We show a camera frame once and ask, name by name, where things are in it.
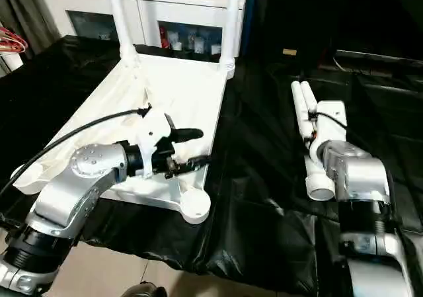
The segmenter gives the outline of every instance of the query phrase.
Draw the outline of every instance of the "tile floor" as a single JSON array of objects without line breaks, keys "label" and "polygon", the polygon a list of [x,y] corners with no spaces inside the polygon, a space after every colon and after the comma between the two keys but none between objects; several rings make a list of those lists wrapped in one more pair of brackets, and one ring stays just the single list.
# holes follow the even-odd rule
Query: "tile floor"
[{"label": "tile floor", "polygon": [[[0,230],[0,251],[5,248],[4,237],[5,232]],[[120,297],[141,279],[165,287],[170,297],[294,297],[212,275],[176,271],[162,262],[85,243],[73,248],[45,296]]]}]

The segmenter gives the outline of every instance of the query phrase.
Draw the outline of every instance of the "glass cabinet door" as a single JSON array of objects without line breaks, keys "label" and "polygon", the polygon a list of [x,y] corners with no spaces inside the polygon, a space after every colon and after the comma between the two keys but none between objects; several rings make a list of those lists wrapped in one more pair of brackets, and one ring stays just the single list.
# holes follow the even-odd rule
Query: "glass cabinet door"
[{"label": "glass cabinet door", "polygon": [[113,15],[66,11],[77,36],[119,41]]},{"label": "glass cabinet door", "polygon": [[159,21],[162,48],[193,51],[197,54],[220,54],[222,28]]}]

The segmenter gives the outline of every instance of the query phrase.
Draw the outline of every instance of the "curtain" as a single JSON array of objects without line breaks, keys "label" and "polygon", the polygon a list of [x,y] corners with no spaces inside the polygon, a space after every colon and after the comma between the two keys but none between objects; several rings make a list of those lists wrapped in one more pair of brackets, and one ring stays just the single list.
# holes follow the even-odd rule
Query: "curtain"
[{"label": "curtain", "polygon": [[43,0],[0,0],[0,22],[28,42],[27,58],[59,38]]}]

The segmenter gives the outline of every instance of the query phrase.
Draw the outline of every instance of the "white plastic tray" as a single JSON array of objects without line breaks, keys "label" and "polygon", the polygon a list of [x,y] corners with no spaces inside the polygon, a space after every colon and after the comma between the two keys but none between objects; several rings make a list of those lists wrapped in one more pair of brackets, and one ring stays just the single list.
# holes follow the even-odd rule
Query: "white plastic tray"
[{"label": "white plastic tray", "polygon": [[[174,158],[177,161],[210,154],[227,72],[218,69],[218,65],[213,63],[138,56],[141,65],[135,67],[126,66],[121,60],[52,141],[101,116],[143,107],[150,102],[170,115],[177,128],[199,128],[204,132],[204,137],[199,140],[174,145]],[[71,154],[84,145],[110,144],[119,140],[136,144],[132,123],[137,117],[117,118],[81,132],[41,158],[33,170],[28,170],[15,186],[22,191],[29,187],[36,187],[40,191],[63,170]],[[162,175],[146,181],[132,177],[106,191],[102,197],[178,210],[188,222],[200,223],[207,218],[210,207],[210,199],[208,196],[205,198],[206,193],[202,190],[206,172],[207,167],[169,180]],[[186,191],[190,191],[191,196],[197,192],[195,199],[190,196],[189,200],[183,201],[181,197]],[[181,202],[189,202],[189,206],[192,206],[197,195],[199,202],[194,203],[197,212],[193,213],[197,218],[190,220],[184,214]]]}]

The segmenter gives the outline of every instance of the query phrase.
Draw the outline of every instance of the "white cabinet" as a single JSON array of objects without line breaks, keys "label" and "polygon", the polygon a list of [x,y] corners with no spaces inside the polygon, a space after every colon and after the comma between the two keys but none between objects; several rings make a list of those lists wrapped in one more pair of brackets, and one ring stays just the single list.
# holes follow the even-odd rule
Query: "white cabinet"
[{"label": "white cabinet", "polygon": [[[117,39],[109,0],[46,0],[46,3],[62,36]],[[159,27],[177,27],[184,50],[189,38],[184,32],[192,30],[193,26],[197,27],[200,39],[207,40],[204,35],[212,35],[212,40],[206,41],[209,50],[212,44],[218,46],[226,6],[227,0],[124,0],[128,27],[135,44],[160,47]],[[240,0],[234,56],[239,55],[244,6],[245,0]]]}]

